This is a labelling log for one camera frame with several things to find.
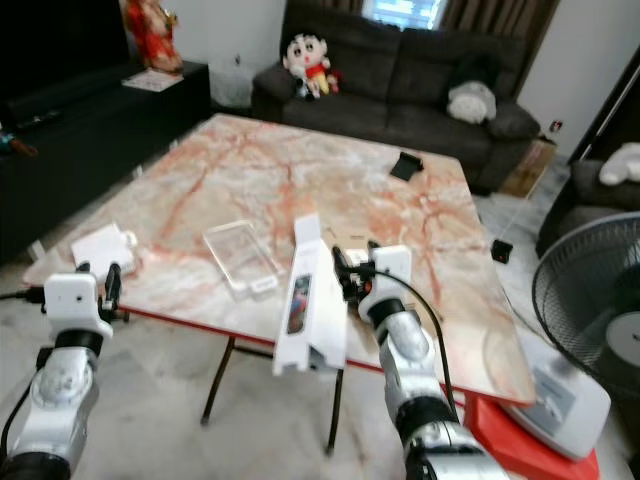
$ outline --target window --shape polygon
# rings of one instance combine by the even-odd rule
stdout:
[[[367,0],[364,15],[400,28],[438,26],[447,0]]]

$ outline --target red stool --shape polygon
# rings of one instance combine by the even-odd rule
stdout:
[[[528,434],[498,405],[467,395],[465,426],[506,470],[530,480],[598,480],[596,451],[573,462]]]

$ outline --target fan grille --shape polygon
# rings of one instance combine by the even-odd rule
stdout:
[[[533,304],[571,362],[612,396],[640,396],[640,369],[606,344],[611,321],[640,310],[640,214],[607,217],[563,237],[535,273]]]

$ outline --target white plush toy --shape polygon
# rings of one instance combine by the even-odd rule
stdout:
[[[447,112],[463,122],[479,124],[496,118],[496,97],[482,82],[466,82],[449,90]]]
[[[600,183],[609,187],[625,180],[640,182],[640,143],[625,143],[600,169]]]

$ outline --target curtain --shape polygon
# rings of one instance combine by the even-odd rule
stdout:
[[[303,3],[317,7],[333,8],[343,12],[362,13],[364,0],[289,0],[290,3]]]
[[[520,90],[560,0],[448,0],[440,28],[523,38]]]

